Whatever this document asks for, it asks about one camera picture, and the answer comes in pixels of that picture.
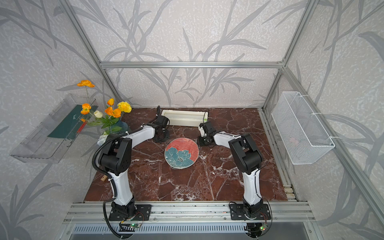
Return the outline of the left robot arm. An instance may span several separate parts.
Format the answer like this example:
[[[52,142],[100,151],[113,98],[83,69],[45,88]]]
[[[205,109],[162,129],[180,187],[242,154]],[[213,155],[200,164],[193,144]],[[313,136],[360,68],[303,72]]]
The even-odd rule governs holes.
[[[134,195],[130,190],[128,169],[132,160],[132,148],[147,141],[163,142],[169,138],[170,120],[160,114],[140,128],[119,135],[109,135],[96,150],[92,166],[106,175],[112,185],[115,206],[127,207],[134,204]]]

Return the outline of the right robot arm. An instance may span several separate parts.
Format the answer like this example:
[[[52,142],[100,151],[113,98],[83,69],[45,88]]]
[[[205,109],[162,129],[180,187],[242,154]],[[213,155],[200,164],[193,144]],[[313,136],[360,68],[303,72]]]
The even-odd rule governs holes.
[[[243,203],[246,207],[256,208],[263,204],[260,193],[260,171],[264,160],[259,148],[250,134],[233,135],[217,131],[211,122],[198,126],[200,136],[198,145],[222,146],[231,150],[236,167],[243,175]]]

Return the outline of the blue glass vase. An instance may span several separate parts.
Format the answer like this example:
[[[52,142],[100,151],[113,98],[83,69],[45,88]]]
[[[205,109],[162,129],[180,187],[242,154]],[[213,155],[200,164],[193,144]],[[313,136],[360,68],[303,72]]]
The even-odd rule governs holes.
[[[122,134],[129,135],[133,132],[133,130],[128,126],[128,124],[122,121],[118,121],[116,124],[112,125],[111,130],[114,138],[117,137],[118,135],[122,135]]]

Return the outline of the artificial flower bouquet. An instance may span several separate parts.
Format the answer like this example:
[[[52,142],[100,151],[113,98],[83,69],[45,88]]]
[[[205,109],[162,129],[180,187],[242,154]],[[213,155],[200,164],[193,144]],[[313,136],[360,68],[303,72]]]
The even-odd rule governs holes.
[[[132,111],[132,107],[128,102],[119,102],[115,108],[115,99],[111,98],[107,101],[107,108],[101,112],[96,110],[90,105],[90,100],[82,104],[83,110],[81,114],[90,114],[92,117],[88,121],[87,125],[97,127],[100,126],[103,130],[103,134],[99,137],[97,142],[98,146],[101,146],[107,140],[109,135],[112,135],[111,127],[118,121],[122,121],[122,116]]]

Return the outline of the red pen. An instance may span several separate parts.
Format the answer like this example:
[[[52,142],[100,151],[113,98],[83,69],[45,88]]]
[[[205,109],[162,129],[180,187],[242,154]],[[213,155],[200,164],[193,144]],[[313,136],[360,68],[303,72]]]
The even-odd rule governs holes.
[[[82,125],[77,130],[77,133],[80,133],[88,123],[88,121],[86,119],[81,119],[81,121],[82,121]]]

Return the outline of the green book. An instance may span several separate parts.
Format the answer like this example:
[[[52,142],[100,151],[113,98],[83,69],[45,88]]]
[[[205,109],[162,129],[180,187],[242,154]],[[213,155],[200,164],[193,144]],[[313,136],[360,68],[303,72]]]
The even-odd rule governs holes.
[[[76,105],[61,123],[48,135],[48,137],[74,140],[77,136],[77,130],[82,125],[81,119],[89,121],[92,117],[90,114],[81,114],[82,110],[82,105]]]

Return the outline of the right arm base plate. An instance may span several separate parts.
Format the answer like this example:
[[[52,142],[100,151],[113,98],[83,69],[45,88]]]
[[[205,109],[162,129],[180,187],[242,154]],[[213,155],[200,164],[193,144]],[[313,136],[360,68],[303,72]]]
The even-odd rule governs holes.
[[[244,204],[237,204],[235,202],[229,203],[231,220],[260,220],[266,222],[271,220],[271,211],[268,204],[258,204],[254,209],[244,206]]]

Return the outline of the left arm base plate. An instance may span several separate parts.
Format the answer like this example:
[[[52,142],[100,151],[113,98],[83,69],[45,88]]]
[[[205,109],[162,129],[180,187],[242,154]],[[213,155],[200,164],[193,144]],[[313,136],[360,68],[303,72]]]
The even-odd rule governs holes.
[[[112,204],[109,221],[148,221],[152,205],[119,206]]]

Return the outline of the clear acrylic wall shelf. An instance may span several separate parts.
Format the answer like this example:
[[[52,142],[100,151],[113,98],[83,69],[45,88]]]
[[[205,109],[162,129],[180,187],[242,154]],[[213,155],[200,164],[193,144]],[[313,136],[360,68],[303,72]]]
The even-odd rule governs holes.
[[[23,163],[59,163],[85,126],[81,110],[86,103],[98,108],[94,98],[68,94],[10,156]]]

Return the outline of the aluminium frame rail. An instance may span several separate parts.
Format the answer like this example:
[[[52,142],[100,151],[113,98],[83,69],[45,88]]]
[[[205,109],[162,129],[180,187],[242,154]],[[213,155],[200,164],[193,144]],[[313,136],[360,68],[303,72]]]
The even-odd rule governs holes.
[[[149,223],[250,223],[260,220],[231,220],[229,202],[149,202]],[[314,214],[307,202],[269,202],[269,223],[313,222]]]

